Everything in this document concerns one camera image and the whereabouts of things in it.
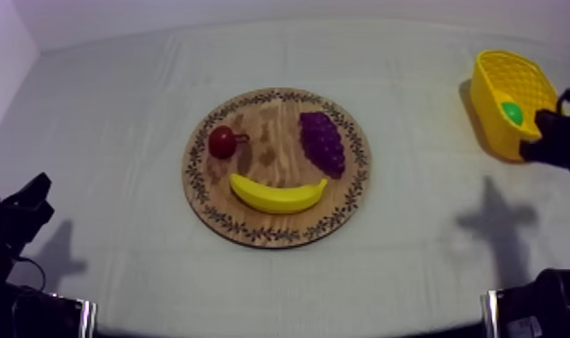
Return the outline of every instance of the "wood grain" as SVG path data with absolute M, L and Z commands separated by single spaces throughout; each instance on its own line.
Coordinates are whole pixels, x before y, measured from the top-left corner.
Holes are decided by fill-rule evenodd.
M 342 135 L 346 168 L 339 180 L 323 174 L 304 156 L 298 116 L 324 111 Z M 226 125 L 249 135 L 234 156 L 209 154 L 209 133 Z M 287 248 L 311 243 L 341 227 L 360 206 L 369 186 L 370 149 L 352 116 L 317 94 L 266 88 L 239 95 L 212 111 L 193 131 L 183 157 L 183 188 L 199 218 L 212 230 L 241 245 Z M 230 190 L 228 175 L 240 173 L 273 187 L 316 184 L 328 178 L 323 197 L 311 209 L 270 215 L 246 206 Z

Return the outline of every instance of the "cable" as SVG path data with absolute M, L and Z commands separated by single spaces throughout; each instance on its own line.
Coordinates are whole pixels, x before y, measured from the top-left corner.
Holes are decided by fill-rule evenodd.
M 41 275 L 41 287 L 38 289 L 38 291 L 43 292 L 44 289 L 46 288 L 46 272 L 44 272 L 44 269 L 42 269 L 42 267 L 39 264 L 37 264 L 35 261 L 33 261 L 31 258 L 16 257 L 14 260 L 17 262 L 28 262 L 33 264 L 36 268 L 38 268 Z

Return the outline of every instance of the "plastic basket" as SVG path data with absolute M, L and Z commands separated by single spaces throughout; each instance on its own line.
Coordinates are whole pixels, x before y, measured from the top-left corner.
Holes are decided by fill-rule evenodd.
M 519 153 L 521 140 L 541 138 L 535 111 L 555 111 L 557 101 L 556 91 L 539 66 L 505 50 L 484 50 L 478 54 L 470 96 L 488 145 L 498 156 L 513 161 L 523 161 Z M 520 106 L 521 125 L 505 114 L 503 102 Z

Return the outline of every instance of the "white tablecloth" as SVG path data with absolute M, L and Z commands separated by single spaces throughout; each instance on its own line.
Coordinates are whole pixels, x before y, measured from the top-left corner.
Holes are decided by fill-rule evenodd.
M 507 165 L 476 142 L 460 93 L 482 49 L 570 85 L 570 52 L 397 21 L 259 22 L 160 31 L 41 57 L 0 128 L 0 194 L 45 171 L 54 218 L 25 253 L 49 290 L 104 326 L 199 337 L 372 337 L 477 320 L 487 289 L 570 268 L 570 174 Z M 307 89 L 348 110 L 373 154 L 343 228 L 262 251 L 188 207 L 181 160 L 232 96 Z M 13 281 L 39 281 L 35 270 Z

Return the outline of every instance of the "toy banana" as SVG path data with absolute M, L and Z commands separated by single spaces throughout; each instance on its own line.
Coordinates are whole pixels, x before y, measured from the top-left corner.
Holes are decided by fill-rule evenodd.
M 239 174 L 230 174 L 230 187 L 241 200 L 271 214 L 292 214 L 312 207 L 321 199 L 326 185 L 327 180 L 322 179 L 317 185 L 272 188 Z

